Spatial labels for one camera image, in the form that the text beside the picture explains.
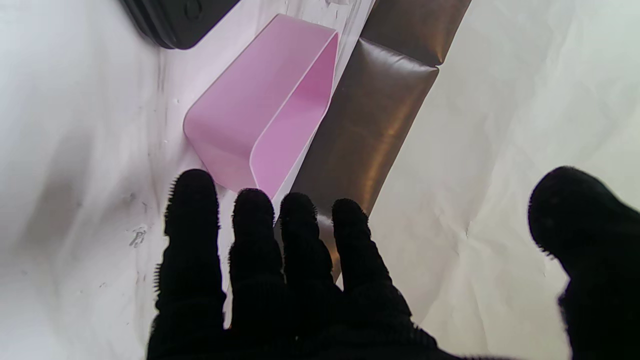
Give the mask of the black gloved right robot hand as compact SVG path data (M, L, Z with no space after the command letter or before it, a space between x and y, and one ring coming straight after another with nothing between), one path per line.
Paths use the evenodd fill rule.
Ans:
M149 360L456 360L412 321L372 240L368 216L349 198L332 207L343 288L320 239L317 210L302 193L272 201L237 196L230 248L231 326L224 328L219 205L204 170L181 173L167 201L168 237L155 271L157 315ZM530 234L569 282L558 307L574 360L639 358L640 215L598 178L574 167L547 173L528 205Z

